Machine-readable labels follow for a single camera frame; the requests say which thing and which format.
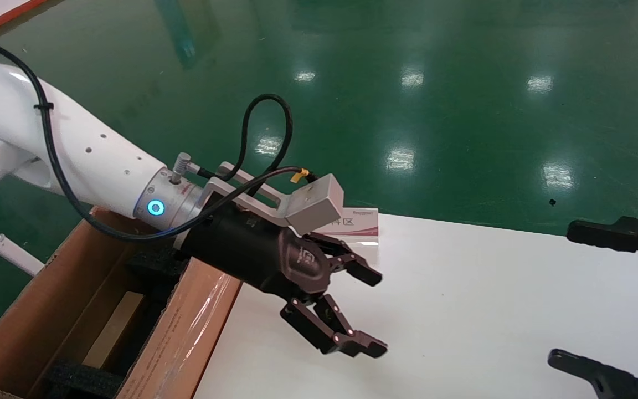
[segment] red floor line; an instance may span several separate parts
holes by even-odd
[[[46,0],[29,0],[28,2],[25,2],[24,4],[21,4],[18,7],[11,8],[11,10],[9,10],[9,11],[3,13],[2,15],[0,15],[0,26],[2,26],[5,23],[11,21],[13,18],[16,18],[17,16],[20,16],[21,14],[25,13],[26,11],[30,11],[33,8],[41,5],[45,1]]]

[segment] white pipe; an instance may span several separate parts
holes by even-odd
[[[34,258],[33,255],[23,250],[23,248],[13,243],[12,240],[3,234],[0,234],[0,256],[33,276],[43,269],[43,263],[40,260]]]

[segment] white table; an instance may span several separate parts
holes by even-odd
[[[337,274],[328,292],[387,354],[323,356],[246,285],[195,399],[595,399],[553,348],[638,377],[638,254],[391,215],[379,250],[382,283]]]

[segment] white robotic arm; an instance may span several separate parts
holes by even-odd
[[[140,194],[164,164],[60,90],[41,83],[55,104],[51,122],[56,150],[71,189],[82,202],[134,217]],[[0,65],[0,162],[7,162],[0,169],[61,194],[46,154],[40,111],[32,109],[35,98],[31,82],[18,68]]]
[[[304,169],[283,167],[253,177],[224,162],[218,170],[224,178],[216,175],[201,187],[184,177],[185,172],[200,170],[187,154],[180,154],[170,170],[61,91],[37,79],[32,83],[30,76],[35,78],[28,69],[25,76],[12,66],[0,65],[0,178],[12,173],[44,190],[65,193],[73,204],[77,197],[162,231],[143,237],[125,235],[76,208],[113,237],[129,241],[176,237],[174,247],[180,254],[199,258],[286,300],[282,318],[322,353],[379,357],[387,351],[385,343],[351,328],[326,295],[330,274],[338,271],[346,270],[369,285],[382,279],[344,242],[312,233],[341,215],[344,193],[333,175],[317,178]],[[36,89],[39,82],[43,95]],[[33,109],[37,98],[48,102],[44,109]],[[46,114],[40,112],[49,112],[50,129],[44,126]],[[51,135],[55,149],[45,140]],[[49,154],[58,158],[58,174]],[[60,185],[64,182],[60,172],[68,180],[68,192]],[[263,184],[283,172],[298,172],[295,177],[303,175],[309,184],[291,195]],[[238,180],[240,187],[228,184],[225,176]],[[276,207],[246,193],[257,186],[258,194]],[[316,315],[309,305],[314,305]]]

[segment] open cardboard box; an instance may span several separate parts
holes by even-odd
[[[104,209],[91,213],[122,231],[148,229]],[[125,267],[139,249],[78,224],[0,318],[0,399],[44,397],[55,360],[83,361],[124,293],[140,288]],[[192,259],[117,398],[192,397],[239,289]]]

